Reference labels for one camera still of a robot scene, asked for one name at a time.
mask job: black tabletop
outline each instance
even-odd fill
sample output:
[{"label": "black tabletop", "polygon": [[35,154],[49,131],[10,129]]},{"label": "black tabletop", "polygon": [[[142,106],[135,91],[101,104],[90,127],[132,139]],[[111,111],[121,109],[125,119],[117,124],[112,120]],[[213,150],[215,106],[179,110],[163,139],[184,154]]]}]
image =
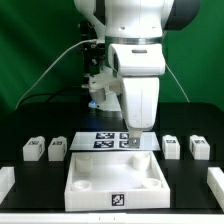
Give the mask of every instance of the black tabletop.
[{"label": "black tabletop", "polygon": [[[49,162],[47,151],[38,162],[24,162],[22,148],[31,137],[43,136],[46,146],[64,136],[70,146],[77,131],[127,131],[121,118],[91,114],[75,103],[27,104],[0,123],[0,168],[15,167],[16,183],[0,205],[2,212],[65,212],[64,190],[71,158]],[[155,152],[171,189],[171,208],[122,210],[148,214],[223,214],[207,185],[208,167],[224,168],[224,113],[206,103],[160,103],[153,130],[161,145],[162,136],[173,135],[181,146],[180,160],[165,160]],[[189,151],[191,135],[204,136],[210,160],[194,160]]]}]

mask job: cable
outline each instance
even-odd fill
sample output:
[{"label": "cable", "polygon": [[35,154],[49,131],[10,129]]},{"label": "cable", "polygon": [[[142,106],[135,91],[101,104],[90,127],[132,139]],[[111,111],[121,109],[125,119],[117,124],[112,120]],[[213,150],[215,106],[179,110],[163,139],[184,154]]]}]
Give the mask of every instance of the cable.
[{"label": "cable", "polygon": [[173,72],[171,71],[171,69],[169,68],[169,66],[168,66],[167,64],[166,64],[166,67],[167,67],[168,71],[170,72],[170,74],[171,74],[171,75],[173,76],[173,78],[175,79],[175,81],[176,81],[176,83],[178,84],[178,86],[180,87],[180,89],[181,89],[182,93],[184,94],[184,96],[185,96],[187,102],[190,103],[190,100],[189,100],[187,94],[185,93],[185,91],[184,91],[183,87],[181,86],[181,84],[178,82],[176,76],[173,74]]},{"label": "cable", "polygon": [[27,96],[27,97],[24,97],[19,105],[18,105],[18,108],[27,100],[29,100],[30,98],[34,98],[34,97],[38,97],[38,96],[51,96],[52,94],[51,93],[39,93],[39,94],[33,94],[33,95],[30,95],[30,96]]},{"label": "cable", "polygon": [[72,89],[82,89],[81,86],[70,86],[61,90],[58,90],[57,92],[51,94],[51,96],[48,97],[48,99],[45,101],[45,103],[49,103],[53,98],[55,98],[56,96],[60,95],[63,92],[66,92],[68,90],[72,90]]},{"label": "cable", "polygon": [[24,97],[26,97],[26,95],[28,95],[36,86],[37,84],[47,75],[47,73],[71,50],[73,50],[74,48],[78,47],[81,44],[84,43],[90,43],[90,42],[95,42],[96,39],[93,40],[85,40],[85,41],[81,41],[78,44],[73,45],[72,47],[68,48],[66,51],[64,51],[64,53],[62,53],[53,63],[52,65],[41,75],[41,77],[33,84],[33,86],[31,86],[30,89],[28,89],[23,95],[22,97],[19,99],[18,103],[16,104],[16,108],[18,108],[18,106],[20,105],[20,102],[24,99]]}]

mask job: white tray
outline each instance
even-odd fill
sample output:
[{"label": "white tray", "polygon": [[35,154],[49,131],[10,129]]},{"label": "white tray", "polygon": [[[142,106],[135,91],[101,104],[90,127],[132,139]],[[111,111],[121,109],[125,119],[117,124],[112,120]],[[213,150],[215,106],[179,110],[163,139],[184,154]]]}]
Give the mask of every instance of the white tray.
[{"label": "white tray", "polygon": [[66,211],[169,207],[170,189],[153,152],[72,154]]}]

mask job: qr code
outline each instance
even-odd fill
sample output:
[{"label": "qr code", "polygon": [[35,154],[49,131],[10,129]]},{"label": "qr code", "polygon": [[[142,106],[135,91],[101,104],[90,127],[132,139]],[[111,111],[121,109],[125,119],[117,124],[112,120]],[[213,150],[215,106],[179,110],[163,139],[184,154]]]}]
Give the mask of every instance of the qr code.
[{"label": "qr code", "polygon": [[114,133],[96,133],[96,139],[114,139]]},{"label": "qr code", "polygon": [[62,142],[53,142],[53,144],[52,145],[62,145]]},{"label": "qr code", "polygon": [[102,149],[102,148],[113,148],[114,147],[114,141],[96,141],[94,143],[94,148],[96,149]]},{"label": "qr code", "polygon": [[125,206],[125,195],[124,194],[112,194],[112,206]]},{"label": "qr code", "polygon": [[39,141],[30,141],[29,142],[29,145],[38,145],[39,144]]},{"label": "qr code", "polygon": [[167,143],[176,143],[175,140],[166,140]]},{"label": "qr code", "polygon": [[128,133],[120,133],[120,139],[128,139]]},{"label": "qr code", "polygon": [[194,140],[196,144],[205,144],[204,140]]},{"label": "qr code", "polygon": [[120,148],[130,148],[129,144],[128,144],[128,141],[120,141],[119,142],[119,147]]}]

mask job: green backdrop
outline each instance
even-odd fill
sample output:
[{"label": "green backdrop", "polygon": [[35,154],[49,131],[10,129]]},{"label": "green backdrop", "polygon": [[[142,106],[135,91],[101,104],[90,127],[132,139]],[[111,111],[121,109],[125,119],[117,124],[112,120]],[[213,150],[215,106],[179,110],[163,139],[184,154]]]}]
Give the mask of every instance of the green backdrop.
[{"label": "green backdrop", "polygon": [[[201,0],[196,19],[164,39],[167,63],[191,102],[224,110],[224,1]],[[73,0],[0,1],[0,119],[14,110],[23,93],[68,47],[80,41],[83,19]],[[80,85],[82,56],[69,53],[32,94]],[[160,102],[185,102],[172,76],[161,78]]]}]

